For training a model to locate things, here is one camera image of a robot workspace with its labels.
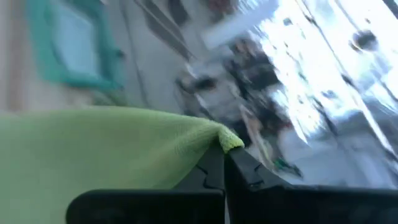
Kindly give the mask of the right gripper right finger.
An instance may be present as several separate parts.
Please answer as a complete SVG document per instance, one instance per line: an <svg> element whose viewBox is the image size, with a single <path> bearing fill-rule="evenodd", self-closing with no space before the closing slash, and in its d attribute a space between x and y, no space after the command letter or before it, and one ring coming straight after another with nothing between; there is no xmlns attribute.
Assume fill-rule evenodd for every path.
<svg viewBox="0 0 398 224"><path fill-rule="evenodd" d="M290 184L241 148L224 172L231 223L397 224L396 190Z"/></svg>

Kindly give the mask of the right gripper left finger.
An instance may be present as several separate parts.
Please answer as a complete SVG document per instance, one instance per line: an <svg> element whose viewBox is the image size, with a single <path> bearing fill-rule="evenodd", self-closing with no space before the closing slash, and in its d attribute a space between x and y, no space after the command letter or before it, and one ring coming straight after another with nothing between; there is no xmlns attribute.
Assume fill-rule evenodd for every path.
<svg viewBox="0 0 398 224"><path fill-rule="evenodd" d="M211 146L172 189L98 189L69 204L67 224L224 223L224 154Z"/></svg>

